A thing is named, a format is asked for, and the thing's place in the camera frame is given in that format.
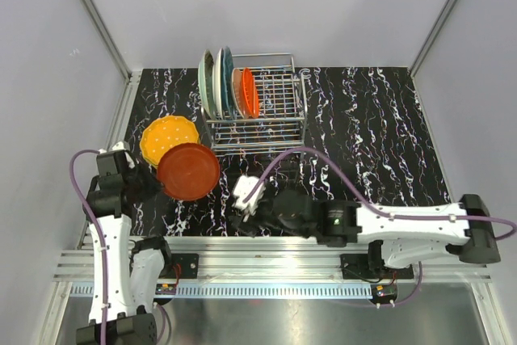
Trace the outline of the dark red scalloped plate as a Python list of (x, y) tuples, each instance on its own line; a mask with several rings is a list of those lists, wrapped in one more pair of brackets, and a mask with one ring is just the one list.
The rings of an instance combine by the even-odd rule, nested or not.
[(220, 164), (208, 147), (184, 143), (163, 155), (157, 178), (169, 197), (195, 201), (204, 198), (218, 184)]

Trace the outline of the yellow scalloped plate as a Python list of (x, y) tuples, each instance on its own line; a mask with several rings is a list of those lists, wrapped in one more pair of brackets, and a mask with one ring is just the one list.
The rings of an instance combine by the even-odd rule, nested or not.
[(170, 149), (183, 143), (199, 143), (200, 135), (195, 124), (184, 116), (164, 116), (154, 120), (142, 133), (142, 157), (157, 168)]

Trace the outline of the red-orange scalloped plate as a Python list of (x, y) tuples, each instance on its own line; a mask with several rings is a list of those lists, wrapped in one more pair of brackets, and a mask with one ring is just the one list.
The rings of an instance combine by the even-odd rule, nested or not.
[(260, 112), (259, 94), (254, 75), (249, 68), (242, 71), (242, 92), (247, 112), (252, 118), (258, 119)]

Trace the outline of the cream plate with dark patch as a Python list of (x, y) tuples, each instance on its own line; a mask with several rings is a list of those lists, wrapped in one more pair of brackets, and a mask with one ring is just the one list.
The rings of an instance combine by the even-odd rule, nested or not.
[(242, 72), (240, 69), (233, 69), (232, 72), (232, 93), (233, 101), (242, 119), (246, 118), (246, 107), (242, 92)]

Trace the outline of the light green flower plate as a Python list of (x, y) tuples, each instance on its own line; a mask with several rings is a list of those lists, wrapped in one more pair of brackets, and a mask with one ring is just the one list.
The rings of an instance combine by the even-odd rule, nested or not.
[(207, 49), (198, 65), (198, 87), (201, 98), (201, 105), (205, 113), (213, 120), (216, 119), (216, 108), (212, 92), (212, 68), (213, 57)]

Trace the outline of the white plate teal rim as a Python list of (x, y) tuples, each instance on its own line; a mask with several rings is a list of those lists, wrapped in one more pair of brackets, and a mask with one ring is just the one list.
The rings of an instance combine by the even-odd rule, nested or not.
[(222, 95), (221, 95), (222, 55), (223, 55), (223, 49), (221, 48), (216, 55), (214, 65), (212, 68), (212, 92), (213, 92), (214, 102), (216, 105), (216, 117), (218, 119), (224, 118), (224, 109), (223, 109), (223, 105), (222, 105)]

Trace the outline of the dark teal plate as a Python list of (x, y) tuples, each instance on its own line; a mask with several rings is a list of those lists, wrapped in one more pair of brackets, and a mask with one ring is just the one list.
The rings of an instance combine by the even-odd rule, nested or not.
[(223, 108), (231, 120), (236, 119), (232, 95), (233, 57), (228, 46), (222, 49), (221, 54), (221, 100)]

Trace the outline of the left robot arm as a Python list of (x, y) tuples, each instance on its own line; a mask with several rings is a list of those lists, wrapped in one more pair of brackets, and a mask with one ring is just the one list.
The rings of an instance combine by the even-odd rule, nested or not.
[(75, 341), (156, 344), (156, 287), (173, 271), (174, 259), (162, 237), (130, 242), (130, 212), (161, 185), (124, 141), (94, 154), (98, 173), (87, 193), (77, 193), (93, 241), (94, 290), (88, 323), (77, 329)]

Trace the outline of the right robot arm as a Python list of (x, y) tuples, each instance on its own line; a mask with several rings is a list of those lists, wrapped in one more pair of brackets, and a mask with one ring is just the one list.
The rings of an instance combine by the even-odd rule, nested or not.
[(395, 220), (355, 201), (314, 200), (293, 190), (267, 198), (259, 189), (246, 200), (249, 194), (248, 189), (233, 190), (239, 213), (233, 223), (242, 233), (255, 236), (260, 229), (277, 229), (328, 247), (366, 244), (366, 268), (376, 278), (448, 255), (469, 264), (501, 260), (494, 229), (486, 220), (488, 208), (475, 194), (438, 207), (386, 207), (385, 212), (398, 215)]

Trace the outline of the left controller board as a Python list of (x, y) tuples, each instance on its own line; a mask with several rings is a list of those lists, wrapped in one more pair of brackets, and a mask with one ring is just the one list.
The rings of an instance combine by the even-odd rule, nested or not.
[(158, 295), (175, 295), (176, 292), (175, 284), (158, 284), (156, 288)]

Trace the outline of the controller board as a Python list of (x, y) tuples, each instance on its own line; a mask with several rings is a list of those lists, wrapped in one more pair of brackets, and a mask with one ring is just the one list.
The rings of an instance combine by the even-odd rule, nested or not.
[(158, 284), (156, 288), (158, 295), (175, 295), (176, 292), (175, 284)]
[(372, 296), (375, 298), (396, 300), (397, 294), (398, 290), (396, 284), (378, 284), (372, 287)]

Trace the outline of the right controller board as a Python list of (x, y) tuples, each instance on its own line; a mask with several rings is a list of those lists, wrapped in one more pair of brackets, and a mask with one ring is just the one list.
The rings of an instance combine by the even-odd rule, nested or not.
[(372, 287), (372, 296), (375, 298), (396, 300), (397, 294), (398, 290), (396, 284), (378, 284)]

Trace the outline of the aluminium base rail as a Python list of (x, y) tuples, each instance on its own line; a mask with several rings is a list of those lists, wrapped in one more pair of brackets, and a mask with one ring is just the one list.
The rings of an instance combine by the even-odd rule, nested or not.
[[(319, 246), (314, 240), (285, 237), (165, 237), (172, 254), (182, 260), (173, 295), (157, 297), (341, 299), (372, 298), (371, 285), (343, 270), (349, 256), (366, 254), (367, 245), (347, 248)], [(54, 282), (71, 284), (73, 295), (93, 296), (93, 239), (79, 249), (63, 250)], [(488, 284), (489, 268), (464, 264), (456, 257), (427, 260), (422, 283)]]

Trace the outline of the left aluminium frame post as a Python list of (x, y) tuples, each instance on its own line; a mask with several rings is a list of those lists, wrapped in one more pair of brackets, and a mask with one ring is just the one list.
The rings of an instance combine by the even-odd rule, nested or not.
[(111, 57), (115, 67), (120, 73), (125, 83), (129, 83), (132, 77), (132, 70), (127, 65), (121, 51), (118, 49), (107, 25), (105, 24), (102, 15), (94, 0), (80, 0), (84, 10), (86, 11), (90, 21), (93, 23), (105, 49)]

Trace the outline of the aluminium frame post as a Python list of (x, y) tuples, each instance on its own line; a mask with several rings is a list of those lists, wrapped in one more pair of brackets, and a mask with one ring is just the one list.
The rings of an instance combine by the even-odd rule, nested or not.
[(120, 73), (125, 83), (129, 83), (132, 77), (132, 70), (127, 65), (121, 51), (118, 49), (107, 25), (105, 24), (102, 15), (94, 0), (80, 0), (84, 10), (86, 11), (90, 21), (93, 23), (105, 49), (111, 57), (115, 67)]
[(410, 70), (410, 76), (414, 78), (418, 71), (421, 69), (423, 62), (427, 59), (429, 52), (433, 45), (439, 38), (441, 31), (444, 29), (446, 23), (451, 17), (460, 0), (445, 0), (442, 5), (435, 21), (431, 26), (431, 30), (427, 33), (425, 40), (422, 43), (421, 48), (418, 50), (417, 56), (412, 62)]

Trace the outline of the right aluminium frame post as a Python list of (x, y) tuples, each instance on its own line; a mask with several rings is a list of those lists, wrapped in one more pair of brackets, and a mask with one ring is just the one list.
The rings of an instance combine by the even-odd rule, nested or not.
[(410, 76), (414, 78), (418, 71), (421, 69), (423, 62), (427, 59), (429, 52), (433, 45), (439, 38), (441, 31), (444, 29), (446, 23), (451, 17), (460, 0), (445, 0), (442, 5), (435, 21), (431, 26), (431, 30), (427, 33), (425, 40), (422, 43), (421, 48), (418, 50), (417, 56), (412, 62), (410, 70)]

